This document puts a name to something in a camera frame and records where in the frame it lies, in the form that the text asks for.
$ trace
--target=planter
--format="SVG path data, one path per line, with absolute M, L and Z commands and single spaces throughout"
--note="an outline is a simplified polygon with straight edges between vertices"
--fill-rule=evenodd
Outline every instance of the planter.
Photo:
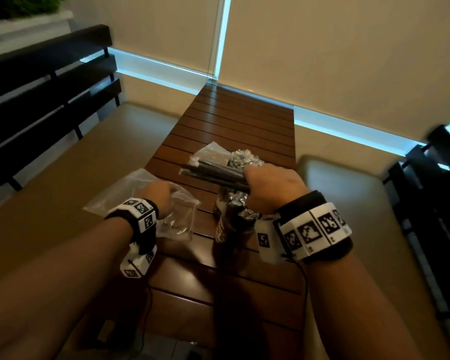
M 70 33 L 72 11 L 38 15 L 17 20 L 0 20 L 0 54 L 24 48 Z

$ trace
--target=bundle of rods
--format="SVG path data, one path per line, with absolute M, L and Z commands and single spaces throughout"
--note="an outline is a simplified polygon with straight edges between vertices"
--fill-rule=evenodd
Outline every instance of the bundle of rods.
M 194 165 L 181 165 L 180 174 L 202 181 L 218 184 L 243 193 L 250 193 L 250 187 L 242 171 L 209 160 L 197 159 Z

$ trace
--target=beige cushion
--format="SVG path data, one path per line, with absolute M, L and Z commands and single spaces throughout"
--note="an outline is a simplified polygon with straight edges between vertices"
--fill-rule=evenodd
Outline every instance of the beige cushion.
M 143 168 L 177 119 L 124 104 L 0 207 L 0 278 L 101 217 L 82 207 Z
M 321 191 L 350 225 L 356 254 L 401 314 L 425 358 L 450 359 L 426 283 L 380 179 L 314 158 L 302 158 L 298 167 L 307 186 Z M 321 354 L 316 325 L 308 323 L 306 329 L 306 351 Z

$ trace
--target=roller blind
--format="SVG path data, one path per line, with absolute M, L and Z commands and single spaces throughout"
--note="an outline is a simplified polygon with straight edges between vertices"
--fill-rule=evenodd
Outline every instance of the roller blind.
M 450 0 L 232 0 L 219 82 L 421 140 L 450 122 Z
M 208 73 L 219 0 L 67 0 L 76 27 L 110 26 L 114 47 Z

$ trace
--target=wooden table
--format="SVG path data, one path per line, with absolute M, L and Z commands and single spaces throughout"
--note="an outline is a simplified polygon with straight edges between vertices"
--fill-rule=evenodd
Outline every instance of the wooden table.
M 146 332 L 207 348 L 246 346 L 255 355 L 294 359 L 301 343 L 304 281 L 292 263 L 270 265 L 252 235 L 234 260 L 217 268 L 212 255 L 218 186 L 179 175 L 179 164 L 215 141 L 250 149 L 266 162 L 295 167 L 293 110 L 206 84 L 146 165 L 202 202 L 190 242 L 160 238 L 148 281 L 153 304 Z

